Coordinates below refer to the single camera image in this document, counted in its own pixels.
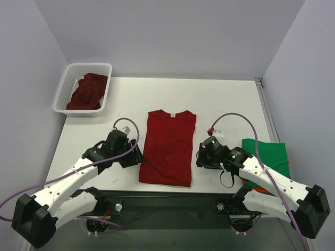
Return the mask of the red t-shirt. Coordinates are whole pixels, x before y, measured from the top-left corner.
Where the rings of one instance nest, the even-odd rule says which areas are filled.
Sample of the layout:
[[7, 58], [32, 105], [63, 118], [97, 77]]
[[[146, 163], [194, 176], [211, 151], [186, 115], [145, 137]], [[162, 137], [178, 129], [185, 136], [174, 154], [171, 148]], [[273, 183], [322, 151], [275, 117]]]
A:
[[197, 116], [186, 110], [150, 111], [139, 182], [189, 188], [192, 183], [193, 135]]

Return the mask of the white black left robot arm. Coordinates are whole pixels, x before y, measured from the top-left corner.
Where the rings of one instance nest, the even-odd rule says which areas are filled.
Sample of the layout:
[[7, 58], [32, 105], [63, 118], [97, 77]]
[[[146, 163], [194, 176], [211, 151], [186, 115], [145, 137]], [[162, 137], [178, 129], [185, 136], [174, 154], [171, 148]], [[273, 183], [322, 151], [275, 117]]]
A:
[[100, 215], [106, 206], [111, 206], [107, 196], [94, 187], [70, 197], [114, 162], [126, 156], [138, 157], [140, 153], [135, 139], [117, 144], [101, 141], [100, 145], [88, 149], [62, 177], [16, 201], [12, 228], [34, 248], [43, 247], [69, 221], [89, 212]]

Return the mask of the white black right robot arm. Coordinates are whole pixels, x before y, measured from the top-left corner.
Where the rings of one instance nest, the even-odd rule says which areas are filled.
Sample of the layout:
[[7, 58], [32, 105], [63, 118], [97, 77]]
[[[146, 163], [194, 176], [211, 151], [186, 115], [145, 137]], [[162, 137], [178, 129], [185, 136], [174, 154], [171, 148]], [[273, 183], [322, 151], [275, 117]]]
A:
[[322, 187], [309, 187], [293, 181], [261, 165], [253, 154], [240, 147], [229, 149], [216, 138], [210, 137], [200, 143], [196, 165], [207, 169], [222, 169], [233, 176], [258, 184], [269, 195], [253, 189], [240, 189], [232, 200], [234, 211], [257, 211], [274, 216], [289, 222], [306, 238], [317, 237], [331, 212], [327, 194]]

